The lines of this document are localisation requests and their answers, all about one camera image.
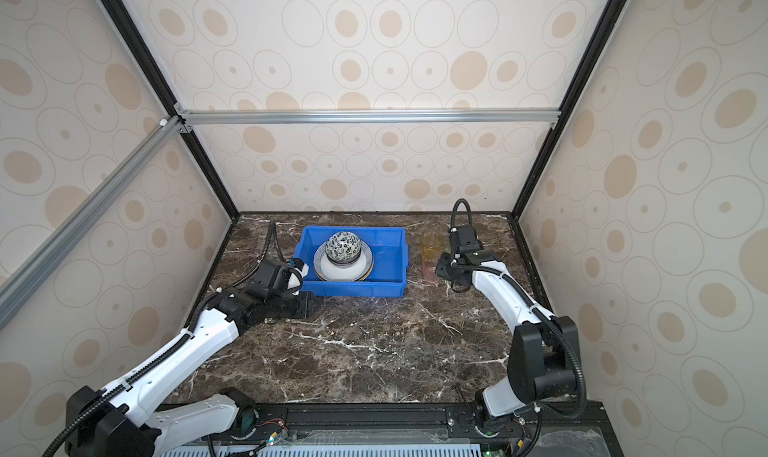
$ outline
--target black metal base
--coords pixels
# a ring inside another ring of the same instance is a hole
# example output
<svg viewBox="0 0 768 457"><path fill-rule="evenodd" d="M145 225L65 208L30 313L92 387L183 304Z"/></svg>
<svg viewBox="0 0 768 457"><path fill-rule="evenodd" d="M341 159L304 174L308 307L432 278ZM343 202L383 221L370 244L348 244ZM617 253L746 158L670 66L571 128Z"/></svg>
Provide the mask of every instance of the black metal base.
<svg viewBox="0 0 768 457"><path fill-rule="evenodd" d="M552 403L562 412L571 412L575 403ZM158 410L176 405L161 405ZM482 444L483 450L504 450L509 440L522 436L522 427L513 421L502 425L493 437L481 435L475 428L475 408L471 403L350 403L350 404L256 404L259 422L278 419L297 439L315 431L409 431L421 430L462 442ZM543 410L544 425L561 430L572 428L599 429L612 457L624 457L616 433L600 402L590 402L580 419L562 419ZM535 420L533 412L524 417ZM245 440L232 439L227 434L214 434L223 445L260 445L274 432L277 424L257 426Z"/></svg>

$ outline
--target blue plastic bin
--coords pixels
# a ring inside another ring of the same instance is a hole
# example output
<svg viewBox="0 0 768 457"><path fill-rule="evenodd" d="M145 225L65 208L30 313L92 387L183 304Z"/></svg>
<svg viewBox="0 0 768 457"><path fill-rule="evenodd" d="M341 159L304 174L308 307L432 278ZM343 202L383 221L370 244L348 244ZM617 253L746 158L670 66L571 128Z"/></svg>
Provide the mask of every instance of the blue plastic bin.
<svg viewBox="0 0 768 457"><path fill-rule="evenodd" d="M367 279L360 282L326 282L317 277L312 260L315 251L336 232L356 233L373 252L373 269ZM310 265L302 290L315 295L334 297L402 297L406 288L408 244L404 228L332 227L308 225L301 233L293 257Z"/></svg>

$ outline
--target cable tie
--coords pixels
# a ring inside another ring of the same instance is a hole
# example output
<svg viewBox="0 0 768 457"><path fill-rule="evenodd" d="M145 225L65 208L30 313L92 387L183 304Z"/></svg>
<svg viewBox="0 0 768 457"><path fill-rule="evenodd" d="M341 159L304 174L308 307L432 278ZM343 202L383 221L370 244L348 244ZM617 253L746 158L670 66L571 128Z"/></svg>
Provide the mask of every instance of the cable tie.
<svg viewBox="0 0 768 457"><path fill-rule="evenodd" d="M120 379L120 385L123 386L126 392L133 389L133 386L130 385L126 379Z"/></svg>

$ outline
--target vent grille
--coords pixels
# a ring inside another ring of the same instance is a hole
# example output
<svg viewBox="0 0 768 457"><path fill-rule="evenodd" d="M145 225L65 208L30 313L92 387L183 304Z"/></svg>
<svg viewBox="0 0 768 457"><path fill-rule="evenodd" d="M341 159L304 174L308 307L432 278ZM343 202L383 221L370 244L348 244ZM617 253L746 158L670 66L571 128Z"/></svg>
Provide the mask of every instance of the vent grille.
<svg viewBox="0 0 768 457"><path fill-rule="evenodd" d="M217 457L243 452L244 445L217 446ZM183 445L160 457L209 457L204 445ZM259 457L481 457L477 444L404 444L404 445L274 445L259 452Z"/></svg>

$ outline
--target black frame edge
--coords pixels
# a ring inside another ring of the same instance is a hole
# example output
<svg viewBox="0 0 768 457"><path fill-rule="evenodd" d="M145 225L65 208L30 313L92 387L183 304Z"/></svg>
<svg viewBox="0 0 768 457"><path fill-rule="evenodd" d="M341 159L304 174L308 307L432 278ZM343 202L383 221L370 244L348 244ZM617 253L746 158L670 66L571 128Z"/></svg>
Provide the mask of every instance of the black frame edge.
<svg viewBox="0 0 768 457"><path fill-rule="evenodd" d="M216 252L216 257L214 257L214 261L210 265L210 269L208 269L208 274L205 276L205 280L203 281L202 287L200 287L200 292L197 293L197 296L194 299L194 302L190 306L190 309L194 309L197 307L197 304L200 303L200 301L205 297L205 294L208 293L208 286L210 286L210 281L214 279L214 274L216 273L216 269L219 268L219 263L221 262L221 258L224 256L224 251L226 250L226 245L230 242L230 239L232 238L232 234L235 232L235 226L237 223L240 222L240 215L237 214L234 219L232 219L232 222L230 223L230 227L226 229L226 234L224 235L224 239L221 241L221 245L219 246L219 251ZM187 327L190 322L190 318L192 317L192 314L190 313L187 315L187 319L184 320L184 326Z"/></svg>
<svg viewBox="0 0 768 457"><path fill-rule="evenodd" d="M544 139L542 149L536 156L533 167L531 167L531 171L525 179L525 184L523 184L520 197L518 197L518 200L514 203L512 215L516 219L522 216L525 206L531 199L536 184L544 173L544 169L547 167L549 158L552 156L552 152L557 146L563 130L568 124L571 114L573 114L573 111L578 104L579 98L584 91L584 87L586 87L587 81L592 75L592 71L597 65L606 44L608 44L610 35L616 27L616 23L618 22L626 3L627 0L608 0L606 2L603 13L600 15L600 20L594 29L589 44L587 44L587 49L581 57L578 68L576 68L574 78L571 79L571 85L565 92L565 97L563 97L562 104L560 105L561 113L558 123L549 131L547 137Z"/></svg>
<svg viewBox="0 0 768 457"><path fill-rule="evenodd" d="M134 24L134 21L130 18L128 9L123 4L122 0L100 0L104 9L112 19L112 23L120 36L123 38L126 46L130 50L134 59L139 65L139 68L144 73L150 86L154 90L154 93L160 99L160 103L168 113L169 116L179 116L179 119L184 123L184 117L179 115L178 109L175 107L177 102L176 96L168 86L168 81L165 80L163 72L160 70L157 61L152 57L147 43L144 38L141 37L139 29ZM206 177L214 193L219 198L219 202L224 206L224 210L230 216L230 219L235 219L239 212L235 203L232 201L232 197L226 190L224 183L221 181L219 174L216 173L213 164L211 164L208 155L197 139L197 136L190 131L189 133L183 133L182 138L184 143L187 144L192 157L197 162L203 175Z"/></svg>
<svg viewBox="0 0 768 457"><path fill-rule="evenodd" d="M235 221L240 217L240 212L237 210L235 202L232 200L230 193L226 190L224 182L219 177L219 173L214 168L214 163L208 158L208 154L200 144L200 139L197 138L194 131L190 128L188 132L182 132L181 138L184 139L184 143L187 144L187 148L190 150L192 157L197 162L203 175L208 179L210 188L214 190L214 194L219 198L219 202L224 207L227 215L230 219Z"/></svg>
<svg viewBox="0 0 768 457"><path fill-rule="evenodd" d="M546 290L544 290L542 278L538 275L536 264L533 261L531 250L528 248L528 242L525 241L525 236L520 228L519 220L512 215L512 212L510 212L507 216L507 222L509 222L509 231L512 232L514 243L518 246L518 252L523 258L525 273L528 275L528 280L531 282L531 289L533 289L533 297L535 297L541 305L552 310L552 303L549 301Z"/></svg>

